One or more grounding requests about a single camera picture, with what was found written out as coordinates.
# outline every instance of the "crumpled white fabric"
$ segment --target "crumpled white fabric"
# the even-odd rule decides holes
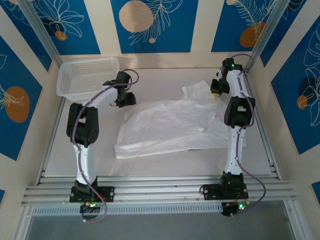
[[[117,159],[228,148],[226,104],[204,81],[182,91],[181,100],[144,102],[125,113],[114,146]]]

